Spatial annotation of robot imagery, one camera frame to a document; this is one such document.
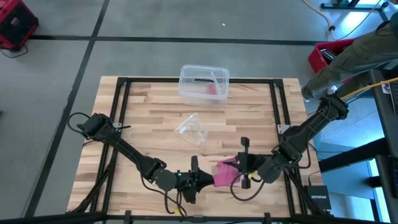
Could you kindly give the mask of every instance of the person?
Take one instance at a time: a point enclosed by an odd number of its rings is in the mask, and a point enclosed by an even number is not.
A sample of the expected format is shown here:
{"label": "person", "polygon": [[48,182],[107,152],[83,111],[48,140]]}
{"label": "person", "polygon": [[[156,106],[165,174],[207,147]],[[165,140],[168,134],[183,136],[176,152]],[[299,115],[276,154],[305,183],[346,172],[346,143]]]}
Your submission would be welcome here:
{"label": "person", "polygon": [[352,77],[335,92],[338,97],[343,97],[369,84],[366,72],[384,67],[395,59],[398,59],[398,12],[375,31],[356,38],[352,45],[322,68],[302,87],[304,100],[318,98],[325,90]]}

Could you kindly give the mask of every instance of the concrete floor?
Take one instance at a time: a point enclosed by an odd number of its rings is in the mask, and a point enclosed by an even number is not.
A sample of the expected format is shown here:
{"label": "concrete floor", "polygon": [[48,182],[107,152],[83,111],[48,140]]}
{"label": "concrete floor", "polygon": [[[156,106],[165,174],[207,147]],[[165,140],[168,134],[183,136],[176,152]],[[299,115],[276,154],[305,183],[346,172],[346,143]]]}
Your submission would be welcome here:
{"label": "concrete floor", "polygon": [[[104,0],[24,2],[39,18],[36,35],[91,36]],[[322,2],[309,1],[314,6]],[[386,14],[395,11],[390,5]],[[340,37],[367,12],[325,14]],[[381,22],[373,12],[349,38],[374,30]],[[326,30],[326,22],[301,1],[110,0],[98,36],[326,41],[330,39]],[[286,44],[97,41],[72,112],[91,112],[102,75],[176,76],[188,63],[226,67],[232,77],[297,77],[304,84],[314,76],[307,61],[313,46]],[[0,55],[0,110],[4,111],[0,117],[0,219],[24,213],[88,41],[30,40],[27,46],[29,53],[22,57]],[[314,107],[307,105],[308,112]],[[355,123],[357,116],[350,122]],[[332,140],[337,136],[326,143],[336,144]],[[65,130],[36,215],[65,212],[82,143],[83,138]]]}

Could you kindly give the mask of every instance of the wooden table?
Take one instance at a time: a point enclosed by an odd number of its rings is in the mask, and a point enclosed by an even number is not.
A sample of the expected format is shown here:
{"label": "wooden table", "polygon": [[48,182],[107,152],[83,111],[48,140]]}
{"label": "wooden table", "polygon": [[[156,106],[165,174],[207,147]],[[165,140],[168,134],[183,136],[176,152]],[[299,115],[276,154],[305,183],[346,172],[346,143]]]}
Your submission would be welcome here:
{"label": "wooden table", "polygon": [[[116,80],[117,77],[102,77],[93,113],[109,115]],[[307,118],[299,81],[296,78],[284,78],[283,81],[291,122],[299,125]],[[283,119],[279,94],[277,99],[280,117]],[[208,139],[201,148],[174,133],[174,129],[193,113],[199,114],[209,132]],[[251,140],[251,153],[269,154],[278,143],[271,92],[266,84],[230,84],[226,103],[220,108],[208,108],[183,104],[178,95],[178,83],[133,83],[124,125],[131,125],[131,128],[123,131],[122,138],[141,153],[165,161],[168,170],[173,172],[189,170],[191,156],[197,155],[200,169],[212,174],[218,161],[233,157],[242,150],[241,136]],[[94,185],[102,146],[100,142],[93,142],[83,148],[68,210],[75,208]],[[307,184],[309,174],[319,170],[317,155],[312,148],[310,154],[312,166],[301,170],[303,184]],[[307,163],[305,153],[300,165],[305,166]],[[320,173],[312,175],[311,180],[312,184],[322,184]],[[240,197],[246,198],[258,186],[252,182],[251,189],[244,190],[237,184],[235,191]],[[299,213],[298,194],[295,187],[292,188],[295,209]],[[103,192],[104,190],[99,196],[98,208],[102,207]],[[176,191],[171,191],[169,195],[175,198]],[[261,193],[249,202],[234,199],[229,187],[208,186],[197,194],[195,205],[183,202],[182,206],[188,215],[261,217],[264,212],[269,212],[272,217],[290,216],[283,175],[273,184],[266,184]],[[174,209],[175,205],[169,202],[169,207]],[[119,154],[108,214],[124,215],[125,210],[131,210],[132,215],[169,215],[164,208],[163,196],[146,190],[135,165]]]}

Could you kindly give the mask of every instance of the clear plastic bag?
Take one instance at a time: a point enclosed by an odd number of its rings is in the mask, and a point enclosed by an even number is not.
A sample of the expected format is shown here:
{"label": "clear plastic bag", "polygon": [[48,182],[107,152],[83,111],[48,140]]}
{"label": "clear plastic bag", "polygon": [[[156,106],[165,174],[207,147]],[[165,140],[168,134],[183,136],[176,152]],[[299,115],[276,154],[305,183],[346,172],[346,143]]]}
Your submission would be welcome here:
{"label": "clear plastic bag", "polygon": [[208,136],[208,131],[200,121],[198,113],[191,115],[174,132],[196,146],[205,142]]}

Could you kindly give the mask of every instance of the yellow cable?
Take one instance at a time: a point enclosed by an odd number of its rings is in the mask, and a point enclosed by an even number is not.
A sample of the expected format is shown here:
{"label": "yellow cable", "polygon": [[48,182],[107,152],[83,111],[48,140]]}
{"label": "yellow cable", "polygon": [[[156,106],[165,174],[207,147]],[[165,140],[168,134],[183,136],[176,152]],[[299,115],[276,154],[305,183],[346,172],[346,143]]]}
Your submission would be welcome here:
{"label": "yellow cable", "polygon": [[364,90],[367,90],[367,89],[369,89],[369,88],[373,88],[373,87],[376,87],[376,86],[379,86],[379,85],[383,85],[383,84],[386,84],[386,83],[394,82],[394,81],[398,81],[398,78],[391,78],[390,80],[386,80],[386,81],[383,81],[383,82],[379,82],[379,83],[375,83],[375,84],[372,84],[372,85],[368,85],[368,86],[366,86],[366,87],[360,88],[360,89],[358,89],[358,90],[355,90],[355,91],[352,92],[352,93],[349,93],[349,94],[347,94],[347,95],[341,97],[341,99],[342,99],[342,100],[347,99],[348,97],[350,97],[350,96],[352,96],[352,95],[354,95],[354,94],[357,94],[357,93],[359,93],[359,92],[361,92],[361,91],[364,91]]}
{"label": "yellow cable", "polygon": [[[315,9],[313,6],[310,5],[310,3],[308,3],[306,0],[302,0],[310,9],[314,10],[316,13],[318,13],[319,15],[321,15],[322,17],[324,17],[326,19],[326,21],[328,22],[328,26],[331,27],[333,26],[333,23],[331,22],[331,20],[329,19],[329,17],[327,17],[324,13],[322,13],[321,11],[319,11],[318,9]],[[369,11],[368,15],[362,20],[362,22],[360,22],[353,30],[351,30],[351,32],[349,32],[347,35],[345,35],[342,38],[336,39],[335,38],[335,34],[333,32],[333,30],[330,31],[331,34],[331,38],[333,38],[333,40],[342,40],[344,38],[346,38],[347,36],[349,36],[350,34],[352,34],[360,25],[362,25],[362,23],[371,15],[371,13],[375,10],[375,8],[379,5],[379,3],[381,2],[381,0],[379,0],[374,7]]]}

